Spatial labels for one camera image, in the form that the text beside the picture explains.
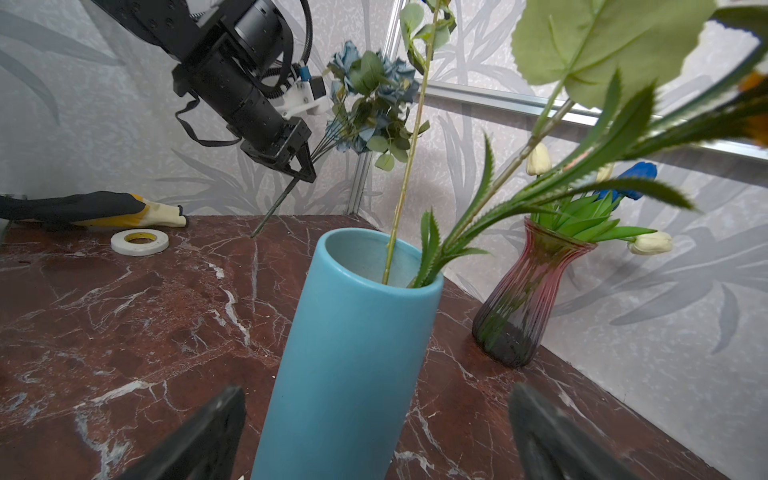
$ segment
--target pink glass vase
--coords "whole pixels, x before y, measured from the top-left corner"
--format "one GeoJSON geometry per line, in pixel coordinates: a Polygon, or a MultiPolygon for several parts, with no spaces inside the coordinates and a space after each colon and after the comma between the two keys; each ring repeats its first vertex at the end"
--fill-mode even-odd
{"type": "Polygon", "coordinates": [[[527,365],[541,343],[565,267],[596,246],[526,218],[523,254],[472,322],[480,348],[506,366],[527,365]]]}

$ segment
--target masking tape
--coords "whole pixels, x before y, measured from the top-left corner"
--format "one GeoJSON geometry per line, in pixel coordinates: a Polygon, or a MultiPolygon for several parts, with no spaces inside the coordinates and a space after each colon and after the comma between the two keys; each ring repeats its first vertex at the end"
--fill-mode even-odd
{"type": "Polygon", "coordinates": [[[112,236],[112,250],[121,255],[130,255],[131,257],[143,257],[153,253],[162,252],[168,248],[168,235],[159,231],[147,228],[137,228],[133,230],[123,230],[112,236]],[[132,243],[131,240],[145,239],[146,243],[132,243]]]}

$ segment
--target marble table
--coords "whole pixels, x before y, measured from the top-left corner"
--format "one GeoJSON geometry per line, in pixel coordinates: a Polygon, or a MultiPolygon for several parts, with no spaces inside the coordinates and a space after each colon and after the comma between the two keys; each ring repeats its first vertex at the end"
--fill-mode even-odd
{"type": "MultiPolygon", "coordinates": [[[[0,247],[0,472],[107,479],[228,384],[247,422],[233,477],[250,475],[280,356],[317,239],[355,217],[192,217],[151,257],[111,231],[13,227],[0,247]]],[[[387,479],[523,478],[507,395],[527,382],[640,477],[722,479],[546,349],[515,371],[483,355],[480,303],[446,282],[387,479]]]]}

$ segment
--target black strap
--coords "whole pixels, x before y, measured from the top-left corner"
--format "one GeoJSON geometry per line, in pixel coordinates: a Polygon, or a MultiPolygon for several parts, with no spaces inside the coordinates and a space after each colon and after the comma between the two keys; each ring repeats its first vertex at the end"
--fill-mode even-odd
{"type": "Polygon", "coordinates": [[[182,120],[179,115],[187,113],[188,111],[192,110],[196,106],[200,104],[200,97],[197,96],[196,93],[193,91],[190,92],[194,99],[187,104],[184,109],[179,110],[176,112],[176,119],[179,120],[179,123],[182,127],[184,127],[184,130],[187,132],[187,135],[190,136],[190,138],[194,141],[196,141],[198,144],[203,145],[204,147],[229,147],[230,145],[235,145],[236,143],[243,140],[241,136],[238,136],[234,140],[201,140],[200,138],[197,138],[197,135],[194,133],[194,129],[192,128],[192,125],[188,124],[186,121],[182,120]]]}
{"type": "Polygon", "coordinates": [[[262,82],[259,82],[257,85],[259,90],[261,90],[261,93],[267,97],[275,95],[275,93],[283,93],[281,88],[288,80],[291,62],[293,61],[293,32],[282,15],[278,15],[277,20],[280,22],[280,27],[283,29],[283,64],[280,66],[280,77],[273,87],[265,85],[262,82]]]}

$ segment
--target blue ceramic vase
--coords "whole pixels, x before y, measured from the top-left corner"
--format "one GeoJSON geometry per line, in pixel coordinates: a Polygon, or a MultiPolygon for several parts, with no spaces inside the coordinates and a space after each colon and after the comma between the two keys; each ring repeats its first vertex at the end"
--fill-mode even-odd
{"type": "Polygon", "coordinates": [[[421,252],[343,228],[312,258],[251,480],[382,480],[422,367],[443,278],[408,289],[421,252]]]}

